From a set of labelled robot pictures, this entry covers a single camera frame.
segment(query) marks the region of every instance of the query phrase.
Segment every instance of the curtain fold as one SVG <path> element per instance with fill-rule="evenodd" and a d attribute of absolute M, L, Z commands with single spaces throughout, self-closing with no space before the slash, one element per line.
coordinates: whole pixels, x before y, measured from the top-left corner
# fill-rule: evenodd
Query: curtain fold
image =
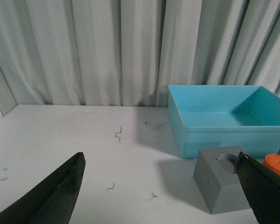
<path fill-rule="evenodd" d="M 85 103 L 120 106 L 120 1 L 72 3 Z"/>
<path fill-rule="evenodd" d="M 5 112 L 167 106 L 170 84 L 280 96 L 280 0 L 0 0 L 0 76 Z"/>

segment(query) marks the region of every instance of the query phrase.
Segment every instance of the white curtain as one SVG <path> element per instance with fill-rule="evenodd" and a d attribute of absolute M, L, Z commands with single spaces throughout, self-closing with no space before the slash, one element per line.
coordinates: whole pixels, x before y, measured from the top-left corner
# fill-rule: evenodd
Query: white curtain
<path fill-rule="evenodd" d="M 170 84 L 280 96 L 280 0 L 0 0 L 0 78 L 3 114 L 166 106 Z"/>

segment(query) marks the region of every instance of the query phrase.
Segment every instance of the white table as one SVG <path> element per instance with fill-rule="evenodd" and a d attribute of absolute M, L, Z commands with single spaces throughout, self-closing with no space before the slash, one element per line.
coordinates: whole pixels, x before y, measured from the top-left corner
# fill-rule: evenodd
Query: white table
<path fill-rule="evenodd" d="M 251 209 L 209 214 L 196 160 L 180 158 L 168 109 L 155 107 L 17 106 L 0 120 L 0 211 L 81 151 L 71 224 L 257 223 Z"/>

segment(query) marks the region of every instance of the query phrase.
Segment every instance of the hole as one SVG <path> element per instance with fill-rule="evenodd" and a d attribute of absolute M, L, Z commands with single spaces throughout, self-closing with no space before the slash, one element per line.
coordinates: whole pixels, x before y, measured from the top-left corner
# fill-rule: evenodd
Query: hole
<path fill-rule="evenodd" d="M 226 171 L 236 174 L 237 173 L 237 162 L 238 157 L 232 154 L 220 154 L 216 160 L 218 161 L 219 165 Z"/>

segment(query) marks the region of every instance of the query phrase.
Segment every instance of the smudge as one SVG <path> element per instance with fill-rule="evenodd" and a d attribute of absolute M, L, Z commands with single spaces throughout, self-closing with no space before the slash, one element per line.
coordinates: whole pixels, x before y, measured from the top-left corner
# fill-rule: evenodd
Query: smudge
<path fill-rule="evenodd" d="M 7 180 L 8 180 L 8 177 L 0 178 L 0 182 L 7 181 Z"/>
<path fill-rule="evenodd" d="M 164 128 L 164 124 L 159 124 L 155 127 L 157 130 L 161 130 Z"/>

